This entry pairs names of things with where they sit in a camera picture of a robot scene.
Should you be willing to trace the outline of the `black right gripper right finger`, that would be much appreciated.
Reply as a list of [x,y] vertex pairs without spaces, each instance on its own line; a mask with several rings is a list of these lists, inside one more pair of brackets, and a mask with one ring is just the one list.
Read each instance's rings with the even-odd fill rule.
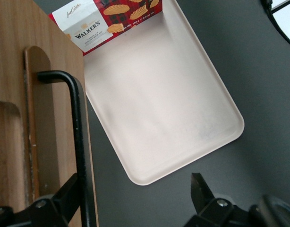
[[249,227],[248,212],[224,198],[216,198],[200,173],[191,176],[191,199],[196,214],[186,227]]

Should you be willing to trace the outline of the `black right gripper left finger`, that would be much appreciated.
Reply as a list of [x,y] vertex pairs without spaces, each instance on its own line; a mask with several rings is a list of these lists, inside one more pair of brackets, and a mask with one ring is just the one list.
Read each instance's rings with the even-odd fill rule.
[[78,209],[78,179],[73,174],[54,194],[36,200],[15,213],[0,206],[0,227],[68,227]]

